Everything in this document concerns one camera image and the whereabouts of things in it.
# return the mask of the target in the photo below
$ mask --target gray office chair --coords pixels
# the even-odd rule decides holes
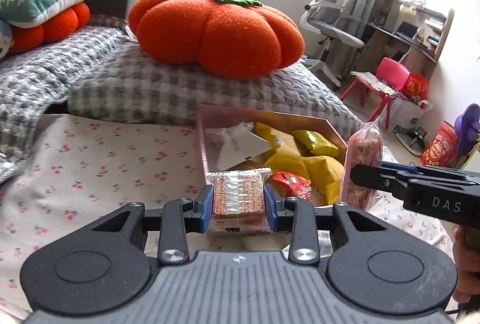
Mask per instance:
[[[300,18],[300,27],[326,37],[318,53],[318,58],[307,59],[305,65],[312,72],[321,70],[337,87],[340,87],[338,78],[341,76],[333,73],[325,63],[330,43],[332,40],[338,39],[342,43],[356,49],[363,47],[361,40],[334,26],[340,17],[353,19],[349,15],[342,14],[342,10],[344,9],[342,4],[344,1],[345,0],[312,0],[311,3],[305,5],[305,13]]]

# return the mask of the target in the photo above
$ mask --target pink plastic chair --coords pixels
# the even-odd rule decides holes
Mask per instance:
[[[407,68],[394,59],[387,57],[380,62],[380,65],[375,73],[375,77],[378,80],[386,82],[388,86],[395,92],[399,92],[403,88],[409,76],[410,71]],[[365,88],[368,88],[370,91],[382,97],[382,101],[374,110],[374,112],[371,113],[370,117],[368,117],[367,122],[374,121],[380,115],[385,106],[387,106],[385,129],[388,129],[388,123],[390,121],[390,108],[392,106],[392,102],[395,100],[395,97],[376,90],[371,83],[368,83],[367,81],[355,76],[352,84],[350,84],[347,90],[343,93],[343,95],[340,97],[340,100],[342,101],[345,99],[355,86],[360,87],[360,106],[362,107],[365,105]]]

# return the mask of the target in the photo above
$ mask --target blue toy head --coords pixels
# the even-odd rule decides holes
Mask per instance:
[[[11,27],[3,20],[0,20],[0,59],[5,57],[11,46]]]

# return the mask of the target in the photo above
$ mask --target stuffed animal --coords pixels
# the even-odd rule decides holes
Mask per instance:
[[[258,0],[139,0],[128,20],[153,58],[237,79],[285,68],[305,47],[294,21]]]
[[[6,21],[0,20],[0,59],[8,53],[12,42],[11,26]]]
[[[42,43],[57,42],[85,26],[90,9],[78,3],[50,18],[42,25],[31,28],[11,26],[13,42],[8,54],[19,54],[39,47]]]

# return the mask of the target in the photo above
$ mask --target gray and white checkered blanket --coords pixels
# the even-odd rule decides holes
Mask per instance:
[[[125,42],[101,70],[71,89],[69,112],[122,123],[194,125],[199,103],[326,118],[348,139],[361,121],[300,63],[252,80],[216,76],[198,64],[159,63]]]
[[[73,83],[102,67],[128,30],[121,19],[92,16],[68,38],[0,62],[0,183],[25,164],[48,106],[64,102]]]

